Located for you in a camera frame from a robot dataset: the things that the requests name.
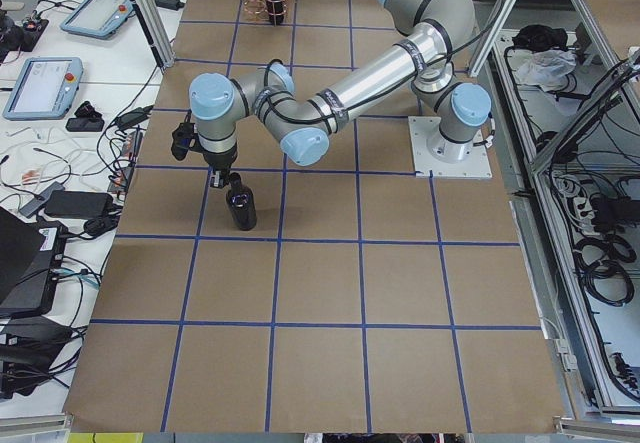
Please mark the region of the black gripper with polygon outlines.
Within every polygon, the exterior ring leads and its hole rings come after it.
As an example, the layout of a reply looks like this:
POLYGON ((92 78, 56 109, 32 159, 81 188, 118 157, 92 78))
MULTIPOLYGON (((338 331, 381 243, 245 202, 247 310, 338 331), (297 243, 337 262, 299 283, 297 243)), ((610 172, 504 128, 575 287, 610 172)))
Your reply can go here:
POLYGON ((236 150, 227 150, 222 153, 205 152, 205 161, 213 170, 209 181, 211 188, 221 189, 223 187, 223 178, 229 176, 236 159, 236 150))

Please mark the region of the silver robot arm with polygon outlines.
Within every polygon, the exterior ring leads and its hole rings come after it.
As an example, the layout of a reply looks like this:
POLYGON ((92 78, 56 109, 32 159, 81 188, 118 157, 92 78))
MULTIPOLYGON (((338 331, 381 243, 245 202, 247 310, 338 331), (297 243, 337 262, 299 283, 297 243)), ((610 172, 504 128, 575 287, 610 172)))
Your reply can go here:
POLYGON ((305 101, 295 99, 294 81, 278 60, 238 79, 197 76, 188 90, 190 115, 173 133, 174 157, 198 152, 211 168, 211 187, 239 186, 241 179, 231 170, 236 124, 255 116, 291 161, 310 166, 326 154, 331 135, 408 84, 440 119, 427 138, 429 153, 446 163, 464 160, 491 112, 488 93, 459 81, 451 62, 454 52, 474 38, 473 1, 379 2, 402 40, 305 101))

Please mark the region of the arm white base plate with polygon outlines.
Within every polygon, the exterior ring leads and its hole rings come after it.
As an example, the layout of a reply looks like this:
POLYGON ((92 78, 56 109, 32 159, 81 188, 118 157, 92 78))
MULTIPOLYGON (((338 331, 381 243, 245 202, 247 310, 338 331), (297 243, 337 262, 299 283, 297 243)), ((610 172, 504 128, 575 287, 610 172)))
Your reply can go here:
POLYGON ((466 143, 452 143, 440 133, 439 117, 408 118, 414 173, 418 178, 489 180, 492 170, 480 129, 466 143))

